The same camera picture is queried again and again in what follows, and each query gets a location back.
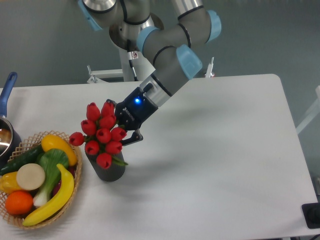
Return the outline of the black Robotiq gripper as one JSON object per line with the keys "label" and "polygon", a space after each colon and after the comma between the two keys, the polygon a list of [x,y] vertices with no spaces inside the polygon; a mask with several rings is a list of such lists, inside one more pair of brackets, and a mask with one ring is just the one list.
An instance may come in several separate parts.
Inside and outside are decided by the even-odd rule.
{"label": "black Robotiq gripper", "polygon": [[105,101],[115,107],[114,115],[117,124],[123,126],[126,131],[134,130],[131,137],[120,141],[123,146],[128,146],[144,139],[139,128],[159,108],[147,97],[147,93],[152,88],[152,86],[137,87],[123,101],[118,103],[111,99]]}

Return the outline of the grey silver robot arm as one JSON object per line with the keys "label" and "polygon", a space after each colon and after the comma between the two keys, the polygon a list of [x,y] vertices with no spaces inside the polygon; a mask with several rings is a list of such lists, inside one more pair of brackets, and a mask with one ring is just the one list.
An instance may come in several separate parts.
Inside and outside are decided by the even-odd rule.
{"label": "grey silver robot arm", "polygon": [[200,0],[174,0],[178,23],[156,27],[148,0],[80,0],[78,6],[96,30],[119,27],[120,41],[128,52],[138,51],[154,71],[122,102],[115,105],[118,124],[132,131],[126,146],[141,141],[142,123],[202,69],[193,48],[217,38],[220,17]]}

